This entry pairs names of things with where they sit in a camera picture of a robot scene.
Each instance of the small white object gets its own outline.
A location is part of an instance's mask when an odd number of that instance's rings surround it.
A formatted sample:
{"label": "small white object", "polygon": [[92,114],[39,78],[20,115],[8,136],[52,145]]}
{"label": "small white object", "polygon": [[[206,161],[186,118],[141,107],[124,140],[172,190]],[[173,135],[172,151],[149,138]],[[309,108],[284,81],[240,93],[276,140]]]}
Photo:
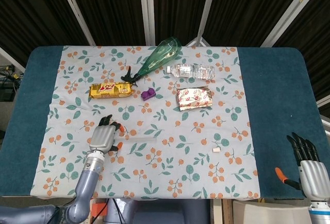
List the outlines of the small white object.
{"label": "small white object", "polygon": [[219,147],[213,148],[212,152],[213,153],[220,153],[220,148]]}

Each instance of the table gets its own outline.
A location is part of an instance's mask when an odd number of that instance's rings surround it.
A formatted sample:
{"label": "table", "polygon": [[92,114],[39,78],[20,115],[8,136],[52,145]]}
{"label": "table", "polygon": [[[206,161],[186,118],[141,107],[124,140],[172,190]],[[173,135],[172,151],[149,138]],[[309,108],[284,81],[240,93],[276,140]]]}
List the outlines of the table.
{"label": "table", "polygon": [[[30,192],[62,49],[40,47],[30,56],[0,154],[0,159],[8,165],[1,168],[2,195]],[[300,192],[278,183],[273,168],[279,166],[288,177],[298,178],[291,148],[285,140],[291,131],[313,141],[321,160],[329,167],[326,156],[329,148],[303,58],[292,48],[238,48],[238,54],[261,196],[301,197]],[[8,184],[6,178],[15,183]]]}
{"label": "table", "polygon": [[[183,47],[174,62],[215,66],[211,81],[177,78],[160,67],[134,86],[129,98],[91,99],[92,83],[137,72],[154,47],[64,47],[31,195],[75,193],[93,128],[113,114],[125,131],[122,146],[105,157],[98,197],[239,198],[260,196],[248,110],[234,47]],[[208,84],[211,107],[181,111],[180,88]],[[154,88],[148,101],[141,92]],[[212,153],[218,147],[221,153]]]}

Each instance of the snack wrapper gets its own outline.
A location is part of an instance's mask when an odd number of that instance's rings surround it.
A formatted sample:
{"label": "snack wrapper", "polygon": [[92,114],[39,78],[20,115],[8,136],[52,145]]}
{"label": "snack wrapper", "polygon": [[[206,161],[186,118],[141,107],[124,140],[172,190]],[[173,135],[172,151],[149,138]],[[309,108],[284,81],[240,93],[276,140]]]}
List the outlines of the snack wrapper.
{"label": "snack wrapper", "polygon": [[208,87],[179,89],[177,98],[180,111],[212,106],[211,90]]}
{"label": "snack wrapper", "polygon": [[122,98],[134,93],[129,82],[111,82],[92,84],[89,87],[89,97],[100,98]]}

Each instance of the orange leaf pattern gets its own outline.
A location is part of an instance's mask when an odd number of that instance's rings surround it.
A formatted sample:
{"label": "orange leaf pattern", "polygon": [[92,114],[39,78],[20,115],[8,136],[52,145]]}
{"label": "orange leaf pattern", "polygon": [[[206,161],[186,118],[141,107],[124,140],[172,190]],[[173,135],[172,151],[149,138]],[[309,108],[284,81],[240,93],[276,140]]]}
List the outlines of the orange leaf pattern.
{"label": "orange leaf pattern", "polygon": [[[135,74],[155,47],[64,46],[30,194],[73,197],[101,117],[123,125],[105,154],[93,197],[260,197],[245,90],[235,47],[183,47],[171,63],[214,66],[212,80],[177,78],[166,67],[142,77],[127,98],[90,99],[93,83]],[[213,105],[182,111],[178,89],[208,85]],[[156,96],[143,101],[141,93]],[[220,153],[212,149],[220,148]]]}

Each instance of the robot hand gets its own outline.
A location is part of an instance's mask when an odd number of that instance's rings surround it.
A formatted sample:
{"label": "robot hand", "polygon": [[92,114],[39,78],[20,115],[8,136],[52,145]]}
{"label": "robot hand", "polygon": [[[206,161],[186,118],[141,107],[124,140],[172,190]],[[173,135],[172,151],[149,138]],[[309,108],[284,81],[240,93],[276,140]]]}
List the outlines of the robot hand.
{"label": "robot hand", "polygon": [[330,199],[330,180],[324,164],[320,162],[316,147],[311,141],[303,139],[294,132],[292,137],[287,136],[287,139],[291,143],[297,161],[300,183],[288,179],[281,169],[276,167],[278,178],[284,184],[301,190],[311,201],[309,213],[312,223],[330,223],[330,208],[327,205]]}
{"label": "robot hand", "polygon": [[117,122],[112,122],[109,125],[111,117],[112,115],[103,117],[93,132],[89,145],[91,153],[87,155],[84,169],[75,189],[76,199],[68,207],[65,214],[68,223],[81,223],[87,218],[89,201],[102,172],[104,154],[110,150],[118,150],[117,147],[113,146],[114,134],[117,130],[124,131],[124,128]]}

